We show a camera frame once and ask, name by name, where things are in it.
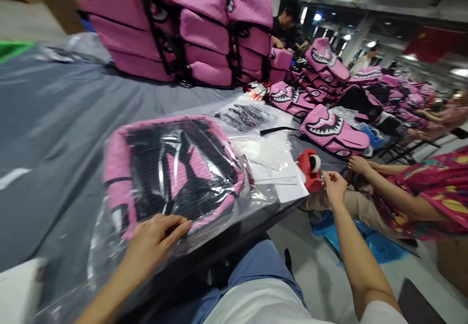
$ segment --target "green object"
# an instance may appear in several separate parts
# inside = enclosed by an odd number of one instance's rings
[[[34,46],[34,42],[0,41],[0,64],[20,55]]]

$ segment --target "stack of backpacks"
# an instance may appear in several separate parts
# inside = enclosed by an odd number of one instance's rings
[[[380,66],[351,77],[328,38],[315,39],[305,57],[288,71],[285,81],[271,86],[269,99],[300,120],[300,131],[319,146],[349,158],[363,154],[370,144],[367,134],[330,110],[337,106],[357,111],[356,122],[372,124],[392,136],[401,135],[407,127],[427,125],[427,120],[413,113],[433,95],[427,84],[383,75]]]
[[[117,69],[131,75],[223,87],[265,81],[271,72],[282,80],[291,63],[287,51],[272,54],[271,0],[79,3]]]

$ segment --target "small white tag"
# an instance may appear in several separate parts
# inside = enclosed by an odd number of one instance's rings
[[[0,191],[4,190],[11,184],[13,181],[22,177],[24,174],[29,173],[31,170],[26,168],[15,168],[3,178],[0,179]]]

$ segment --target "red flag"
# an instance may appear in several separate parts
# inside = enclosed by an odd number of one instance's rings
[[[415,55],[420,61],[435,63],[456,46],[463,34],[463,31],[424,26],[421,33],[408,43],[403,54]]]

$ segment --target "table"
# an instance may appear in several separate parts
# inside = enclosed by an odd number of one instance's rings
[[[161,84],[97,64],[42,62],[35,54],[31,49],[0,66],[0,174],[31,169],[0,192],[0,271],[47,257],[46,305],[87,279],[89,244],[105,196],[103,151],[112,131],[139,120],[209,113],[242,90]],[[295,159],[305,148],[316,149],[297,135],[290,135]],[[321,152],[324,169],[346,166]],[[203,266],[224,257],[302,202],[254,213],[174,263],[175,272],[183,272],[186,262]]]

